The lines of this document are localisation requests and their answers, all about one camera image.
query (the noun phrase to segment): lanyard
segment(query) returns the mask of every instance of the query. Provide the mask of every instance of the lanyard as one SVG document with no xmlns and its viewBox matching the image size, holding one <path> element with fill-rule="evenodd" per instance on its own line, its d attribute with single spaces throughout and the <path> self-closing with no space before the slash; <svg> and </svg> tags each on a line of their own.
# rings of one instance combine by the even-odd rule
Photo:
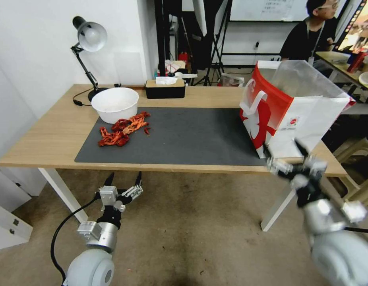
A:
<svg viewBox="0 0 368 286">
<path fill-rule="evenodd" d="M 307 40 L 309 41 L 309 40 L 310 40 L 310 25 L 309 25 L 308 20 L 306 20 L 306 26 L 307 26 Z M 314 47 L 314 49 L 311 51 L 311 56 L 314 56 L 314 53 L 315 53 L 316 47 L 318 46 L 318 43 L 319 43 L 320 37 L 322 36 L 323 29 L 324 29 L 324 22 L 323 22 L 323 24 L 322 24 L 322 28 L 320 29 L 318 39 L 316 40 L 315 47 Z"/>
</svg>

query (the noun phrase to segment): person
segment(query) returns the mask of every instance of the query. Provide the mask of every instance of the person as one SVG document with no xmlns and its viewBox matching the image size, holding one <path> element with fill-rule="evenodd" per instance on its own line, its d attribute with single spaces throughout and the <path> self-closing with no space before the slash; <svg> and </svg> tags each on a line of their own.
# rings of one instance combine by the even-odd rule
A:
<svg viewBox="0 0 368 286">
<path fill-rule="evenodd" d="M 309 17 L 297 24 L 288 35 L 280 52 L 282 60 L 314 62 L 317 51 L 331 50 L 335 40 L 337 0 L 308 0 Z"/>
</svg>

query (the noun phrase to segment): gray desk mat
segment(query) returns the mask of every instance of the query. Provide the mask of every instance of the gray desk mat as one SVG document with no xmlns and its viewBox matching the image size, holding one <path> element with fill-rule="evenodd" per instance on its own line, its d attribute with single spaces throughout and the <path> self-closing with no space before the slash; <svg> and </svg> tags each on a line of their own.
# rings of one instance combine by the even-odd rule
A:
<svg viewBox="0 0 368 286">
<path fill-rule="evenodd" d="M 99 128 L 111 132 L 111 124 L 95 123 L 76 162 L 263 166 L 237 108 L 139 108 L 147 111 L 150 136 L 143 128 L 130 135 L 123 147 L 99 147 Z"/>
</svg>

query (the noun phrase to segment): black shirt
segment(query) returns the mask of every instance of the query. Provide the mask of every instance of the black shirt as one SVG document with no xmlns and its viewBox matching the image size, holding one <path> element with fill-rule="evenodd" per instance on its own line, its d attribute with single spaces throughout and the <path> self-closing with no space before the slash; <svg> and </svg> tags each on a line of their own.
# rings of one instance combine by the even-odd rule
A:
<svg viewBox="0 0 368 286">
<path fill-rule="evenodd" d="M 322 35 L 316 47 L 316 52 L 327 51 L 329 44 L 328 38 L 335 40 L 335 33 L 338 21 L 336 18 L 332 18 L 325 21 Z M 320 30 L 313 32 L 310 31 L 310 37 L 307 39 L 307 24 L 306 20 L 300 22 L 292 29 L 287 36 L 285 43 L 280 52 L 282 58 L 289 58 L 290 60 L 308 60 L 311 56 L 311 52 L 315 47 Z"/>
</svg>

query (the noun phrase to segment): glasses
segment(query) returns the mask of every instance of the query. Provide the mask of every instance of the glasses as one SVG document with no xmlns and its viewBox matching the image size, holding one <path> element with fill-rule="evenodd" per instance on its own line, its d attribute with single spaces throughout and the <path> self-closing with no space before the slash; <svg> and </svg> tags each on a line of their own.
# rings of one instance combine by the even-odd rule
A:
<svg viewBox="0 0 368 286">
<path fill-rule="evenodd" d="M 339 6 L 339 2 L 335 2 L 332 5 L 324 5 L 324 6 L 320 6 L 317 9 L 324 9 L 324 8 L 332 8 L 332 9 L 336 9 Z"/>
</svg>

